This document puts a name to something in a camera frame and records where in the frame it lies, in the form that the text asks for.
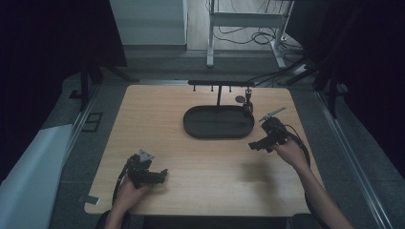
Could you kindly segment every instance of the cable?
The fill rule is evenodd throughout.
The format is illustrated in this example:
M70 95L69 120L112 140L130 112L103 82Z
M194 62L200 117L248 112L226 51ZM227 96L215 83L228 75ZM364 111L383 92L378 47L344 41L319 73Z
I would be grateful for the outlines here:
M259 85L265 83L266 81L268 81L268 80L274 78L275 76L278 76L278 75L281 75L281 74L283 74L283 73L287 73L287 72L291 71L292 69L294 69L297 65L299 65L299 64L300 64L301 62L303 62L304 60L306 60L306 58L305 58L305 57L301 57L301 59L299 59L298 61L292 63L288 68L283 69L283 70L277 72L275 75L272 75L272 76L271 76L270 78L268 78L268 79L262 80L261 82L257 83L254 87L257 87L257 86L259 86Z

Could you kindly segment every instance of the gray floor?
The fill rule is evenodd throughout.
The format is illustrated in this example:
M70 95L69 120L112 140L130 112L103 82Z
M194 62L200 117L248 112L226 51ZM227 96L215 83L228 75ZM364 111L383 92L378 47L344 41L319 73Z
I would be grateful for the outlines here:
M248 80L277 70L275 60L266 53L218 53L213 69L206 68L203 52L127 51L126 54L129 67L121 69L140 79L140 84L185 84L188 79ZM126 88L134 84L107 70L103 70L103 74L104 81L98 87L91 109L91 113L103 113L100 126L96 133L83 132L78 136L60 179L50 228L94 228L98 220L99 215L84 212L84 202L79 200L90 191L120 102ZM279 81L289 77L291 75L284 75ZM326 189L355 228L379 228L323 113L322 103L311 88L313 78L305 78L288 89ZM65 80L63 93L44 128L75 123L80 115L80 101L69 98L72 90L79 90L78 75ZM393 228L404 228L404 179L342 98L337 99L336 108L337 120L381 200ZM133 228L141 228L142 221L143 217L133 216ZM263 224L256 228L274 227Z

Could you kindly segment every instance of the black wall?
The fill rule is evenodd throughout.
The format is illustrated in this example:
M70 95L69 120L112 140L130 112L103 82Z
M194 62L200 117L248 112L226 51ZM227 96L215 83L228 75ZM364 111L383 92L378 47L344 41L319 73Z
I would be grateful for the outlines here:
M95 66L125 66L108 0L9 0L0 4L1 180L31 143L63 80Z
M405 4L368 1L340 61L345 100L405 177Z

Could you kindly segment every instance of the metal rail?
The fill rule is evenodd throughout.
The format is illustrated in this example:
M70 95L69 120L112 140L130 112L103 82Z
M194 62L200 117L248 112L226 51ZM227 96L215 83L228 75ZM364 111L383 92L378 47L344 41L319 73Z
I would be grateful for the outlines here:
M99 88L100 88L99 85L95 85L95 87L92 89L92 91L90 93L90 97L89 97L87 106L77 116L77 119L74 124L74 128L72 130L71 139L69 141L68 147L66 148L66 154L65 154L65 159L63 161L63 164L66 163L66 160L68 159L69 154L71 153L71 151L75 145L78 135L80 134L81 129L83 128L83 125L86 122L87 116L89 116L89 113L92 110L93 104L95 103L96 97L98 95Z
M357 160L357 157L349 143L349 141L346 139L345 134L343 133L338 121L332 117L330 114L330 111L328 109L327 104L327 99L323 94L320 94L319 92L315 92L316 97L319 99L319 102L322 104L322 108L325 114L325 117L327 118L327 121L330 124L330 128L335 135L340 148L342 150L342 153L346 159L346 161L349 164L349 167L352 170L352 174L357 181L357 184L360 188L360 191L362 192L364 199L366 200L367 204L369 205L369 208L373 214L373 217L378 225L379 228L393 228L393 226L390 223L390 220L388 219L388 216L386 214L386 211L384 209L383 204L379 200L376 192L373 189L372 184L370 183L370 180L368 179L367 175L364 173L359 161Z

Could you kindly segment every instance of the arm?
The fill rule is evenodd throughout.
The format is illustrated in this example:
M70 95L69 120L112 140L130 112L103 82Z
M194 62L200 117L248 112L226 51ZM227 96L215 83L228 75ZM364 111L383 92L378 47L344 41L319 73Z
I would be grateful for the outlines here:
M150 188L151 186L147 185L136 189L131 179L125 175L119 187L117 199L108 214L104 229L120 229L125 213L134 207Z
M330 198L325 189L316 179L309 165L307 164L304 152L291 138L284 145L274 145L274 151L298 174L309 202L315 209L318 216L330 228L353 228L346 219L336 203Z

